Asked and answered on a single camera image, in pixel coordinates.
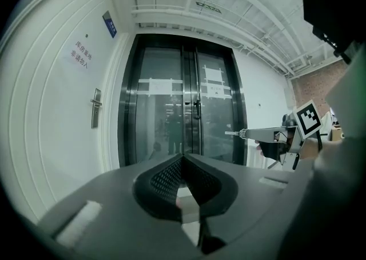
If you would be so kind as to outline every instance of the glass door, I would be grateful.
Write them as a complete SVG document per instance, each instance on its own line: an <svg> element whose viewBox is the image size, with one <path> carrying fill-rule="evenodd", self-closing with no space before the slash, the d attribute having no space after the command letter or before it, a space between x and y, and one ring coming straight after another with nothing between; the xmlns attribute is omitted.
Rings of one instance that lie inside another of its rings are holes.
<svg viewBox="0 0 366 260"><path fill-rule="evenodd" d="M236 70L232 52L221 46L177 36L137 37L121 90L120 165L177 153L245 164L244 141L225 134L245 125Z"/></svg>

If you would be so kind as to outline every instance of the ceiling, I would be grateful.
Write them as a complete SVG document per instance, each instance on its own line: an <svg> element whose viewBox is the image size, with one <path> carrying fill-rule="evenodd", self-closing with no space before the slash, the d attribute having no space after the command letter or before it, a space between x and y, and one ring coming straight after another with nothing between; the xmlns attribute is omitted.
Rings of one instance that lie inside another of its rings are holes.
<svg viewBox="0 0 366 260"><path fill-rule="evenodd" d="M296 78L338 60L303 19L302 0L132 0L142 30L189 30L222 39Z"/></svg>

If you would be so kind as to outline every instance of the person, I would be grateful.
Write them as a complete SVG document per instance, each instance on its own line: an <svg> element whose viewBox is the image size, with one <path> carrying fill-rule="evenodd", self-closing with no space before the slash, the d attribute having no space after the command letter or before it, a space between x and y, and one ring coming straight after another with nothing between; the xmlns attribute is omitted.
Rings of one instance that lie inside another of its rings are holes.
<svg viewBox="0 0 366 260"><path fill-rule="evenodd" d="M174 146L176 147L175 153L180 152L180 144L182 142L181 120L178 114L178 107L174 105L173 114L168 117L168 154L174 154Z"/></svg>

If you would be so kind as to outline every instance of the black frame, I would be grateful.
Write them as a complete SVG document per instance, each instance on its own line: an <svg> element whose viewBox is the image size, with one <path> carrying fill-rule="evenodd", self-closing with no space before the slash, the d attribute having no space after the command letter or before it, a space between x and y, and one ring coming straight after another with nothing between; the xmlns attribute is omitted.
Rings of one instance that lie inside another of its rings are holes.
<svg viewBox="0 0 366 260"><path fill-rule="evenodd" d="M182 55L183 57L183 84L185 86L189 86L189 90L184 88L183 92L183 112L186 113L186 108L190 107L192 115L188 118L187 121L186 116L184 115L184 130L183 133L186 135L187 132L192 135L191 142L192 142L192 152L196 154L201 154L201 121L198 117L201 115L201 109L195 105L196 102L200 101L200 87L199 79L197 76L197 66L196 66L196 56L195 56L195 46L192 44L185 44L182 46Z"/></svg>
<svg viewBox="0 0 366 260"><path fill-rule="evenodd" d="M185 57L197 62L197 54L205 53L215 55L224 59L226 72L228 73L232 103L233 103L233 119L235 129L237 131L247 128L245 98L242 89L239 71L231 48L221 46L215 43L203 41L200 39L182 37L179 35L163 35L163 34L138 34L134 40L129 58L126 64L125 74L121 86L120 105L118 108L118 159L120 167L136 163L136 137L135 137L135 118L136 113L133 110L136 107L130 105L136 104L137 100L137 85L140 77L142 60L146 47L161 47L167 49L180 49L181 64L184 70L187 65ZM233 162L238 165L246 165L248 145L246 140L239 137L234 138Z"/></svg>

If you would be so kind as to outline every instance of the white label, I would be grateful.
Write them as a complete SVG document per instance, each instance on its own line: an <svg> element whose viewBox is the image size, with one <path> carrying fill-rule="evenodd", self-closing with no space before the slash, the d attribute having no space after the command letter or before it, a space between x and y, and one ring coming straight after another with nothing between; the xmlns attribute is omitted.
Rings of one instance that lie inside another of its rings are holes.
<svg viewBox="0 0 366 260"><path fill-rule="evenodd" d="M209 98L225 98L224 87L222 85L207 83L207 96Z"/></svg>
<svg viewBox="0 0 366 260"><path fill-rule="evenodd" d="M171 79L150 79L150 95L172 95L173 82Z"/></svg>
<svg viewBox="0 0 366 260"><path fill-rule="evenodd" d="M206 79L222 82L221 70L209 69L205 67Z"/></svg>

